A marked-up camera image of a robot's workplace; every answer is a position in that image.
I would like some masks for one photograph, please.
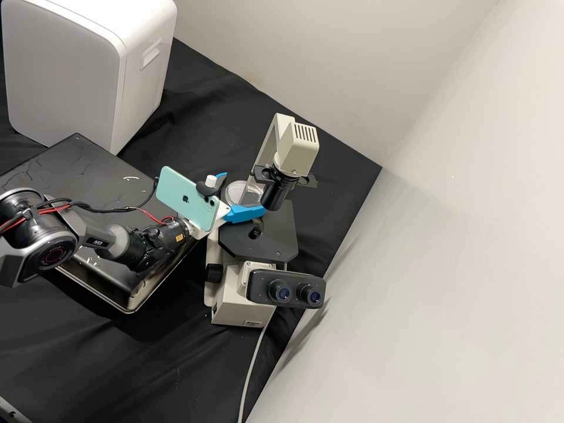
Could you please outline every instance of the label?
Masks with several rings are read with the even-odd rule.
[[[92,237],[88,238],[85,244],[89,244],[94,248],[107,248],[109,246],[107,242]]]
[[[256,321],[256,320],[245,320],[243,322],[243,326],[246,327],[262,327],[264,326],[264,323],[261,321]]]

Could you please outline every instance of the red wire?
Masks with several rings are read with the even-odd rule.
[[[41,209],[39,211],[39,214],[47,214],[47,213],[54,213],[54,212],[59,212],[61,210],[65,210],[68,209],[71,205],[70,204],[65,204],[64,206],[60,206],[60,207],[53,207],[51,209]]]
[[[165,217],[163,220],[159,220],[159,219],[157,219],[155,216],[153,216],[152,214],[150,214],[147,210],[140,209],[140,208],[138,208],[138,207],[135,207],[135,209],[136,209],[136,210],[139,210],[140,212],[143,212],[143,214],[144,214],[145,216],[147,216],[148,218],[150,218],[151,220],[153,220],[153,222],[156,222],[156,223],[158,223],[158,224],[166,224],[166,223],[164,222],[164,220],[167,219],[166,217]]]
[[[55,213],[56,211],[59,212],[61,210],[65,210],[68,209],[71,205],[70,204],[65,204],[64,206],[60,206],[60,207],[52,207],[51,209],[41,209],[39,211],[39,214],[48,214],[48,213]],[[147,216],[148,218],[150,218],[151,220],[153,220],[154,222],[158,223],[158,224],[166,224],[166,220],[174,220],[174,217],[172,216],[166,216],[163,218],[163,220],[159,220],[157,219],[155,216],[153,216],[151,213],[149,213],[147,210],[144,209],[140,209],[138,207],[135,207],[137,210],[139,210],[140,212],[142,212],[145,216]],[[2,226],[0,226],[0,234],[9,231],[10,229],[15,228],[16,226],[22,224],[23,222],[25,222],[25,217],[22,217],[21,219],[19,219],[18,221],[16,221],[15,223],[13,223],[12,225],[10,225],[9,227],[7,227],[6,229],[1,229]]]
[[[21,219],[19,219],[18,221],[16,221],[14,224],[8,226],[6,229],[2,230],[2,233],[9,231],[10,229],[15,228],[17,225],[22,224],[23,222],[25,222],[25,217],[22,217]]]

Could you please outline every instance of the white box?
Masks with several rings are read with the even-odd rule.
[[[160,103],[175,24],[173,0],[2,1],[10,123],[117,154]]]

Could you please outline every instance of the blue lens element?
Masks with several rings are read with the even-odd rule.
[[[319,292],[313,291],[310,294],[310,300],[312,303],[319,303],[319,301],[321,301],[321,294]]]
[[[280,297],[281,300],[287,300],[290,296],[290,290],[288,288],[282,288],[278,292],[278,296]]]

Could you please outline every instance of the black cloth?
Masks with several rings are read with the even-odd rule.
[[[295,115],[176,40],[164,88],[158,110],[119,155],[149,176],[168,165],[196,180],[217,171],[245,179],[274,113]],[[43,150],[9,127],[2,98],[0,173]],[[300,254],[290,270],[323,276],[380,167],[318,135],[319,188],[291,195]],[[210,324],[204,258],[200,243],[134,315],[54,274],[0,288],[0,396],[36,423],[236,422],[260,330]],[[246,415],[301,314],[277,309]]]

